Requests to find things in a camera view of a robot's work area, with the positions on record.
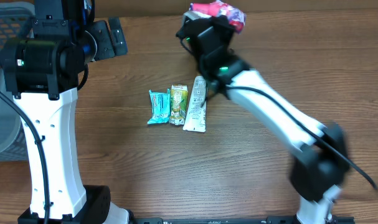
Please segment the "green yellow drink carton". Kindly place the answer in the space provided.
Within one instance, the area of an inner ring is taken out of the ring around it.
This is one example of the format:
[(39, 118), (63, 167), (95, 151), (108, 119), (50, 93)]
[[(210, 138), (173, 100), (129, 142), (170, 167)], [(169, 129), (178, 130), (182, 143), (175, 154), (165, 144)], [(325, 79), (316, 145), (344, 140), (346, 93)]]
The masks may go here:
[(171, 86), (171, 115), (169, 122), (184, 125), (187, 111), (188, 89), (186, 85)]

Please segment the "white cream tube gold cap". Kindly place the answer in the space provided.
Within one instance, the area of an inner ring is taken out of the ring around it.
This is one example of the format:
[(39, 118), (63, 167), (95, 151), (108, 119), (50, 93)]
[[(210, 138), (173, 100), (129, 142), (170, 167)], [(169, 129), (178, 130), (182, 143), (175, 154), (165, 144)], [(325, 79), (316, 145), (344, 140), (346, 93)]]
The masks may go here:
[(183, 130), (204, 133), (206, 131), (207, 83), (204, 77), (194, 80)]

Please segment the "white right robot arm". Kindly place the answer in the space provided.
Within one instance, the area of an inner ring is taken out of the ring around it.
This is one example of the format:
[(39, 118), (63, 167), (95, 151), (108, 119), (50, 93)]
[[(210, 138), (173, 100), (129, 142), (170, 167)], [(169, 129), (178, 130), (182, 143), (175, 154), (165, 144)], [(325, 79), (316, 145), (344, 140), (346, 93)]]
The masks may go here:
[(300, 196), (293, 218), (269, 223), (354, 223), (332, 214), (350, 169), (344, 132), (339, 125), (307, 116), (277, 93), (260, 73), (229, 49), (235, 29), (225, 16), (187, 11), (176, 36), (197, 62), (209, 88), (242, 106), (261, 121), (293, 157), (290, 182)]

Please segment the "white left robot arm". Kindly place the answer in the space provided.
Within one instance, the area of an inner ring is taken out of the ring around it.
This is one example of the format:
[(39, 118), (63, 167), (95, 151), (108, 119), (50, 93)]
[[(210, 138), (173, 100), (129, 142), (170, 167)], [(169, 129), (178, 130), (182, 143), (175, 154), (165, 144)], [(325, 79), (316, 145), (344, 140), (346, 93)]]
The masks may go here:
[(0, 51), (6, 103), (20, 116), (32, 195), (19, 223), (129, 224), (105, 185), (84, 185), (75, 137), (78, 92), (88, 64), (113, 49), (96, 36), (94, 1), (36, 1), (26, 34)]

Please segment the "teal snack bar wrapper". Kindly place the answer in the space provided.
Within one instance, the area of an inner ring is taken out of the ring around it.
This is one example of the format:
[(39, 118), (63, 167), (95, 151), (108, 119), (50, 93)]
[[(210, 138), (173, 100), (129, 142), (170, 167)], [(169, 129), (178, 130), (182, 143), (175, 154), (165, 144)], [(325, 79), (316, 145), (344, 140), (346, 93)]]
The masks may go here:
[(171, 114), (171, 91), (167, 89), (165, 93), (149, 91), (151, 100), (152, 117), (148, 124), (168, 123)]

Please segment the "purple sanitary pad pack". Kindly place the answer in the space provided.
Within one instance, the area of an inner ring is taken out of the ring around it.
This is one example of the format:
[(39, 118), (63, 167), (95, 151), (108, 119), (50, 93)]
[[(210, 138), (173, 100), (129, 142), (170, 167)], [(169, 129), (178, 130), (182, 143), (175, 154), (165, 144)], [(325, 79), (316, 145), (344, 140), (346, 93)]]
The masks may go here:
[(241, 33), (245, 26), (246, 14), (240, 9), (216, 0), (211, 3), (191, 3), (189, 11), (195, 12), (201, 18), (226, 16), (229, 24), (235, 27), (236, 33)]

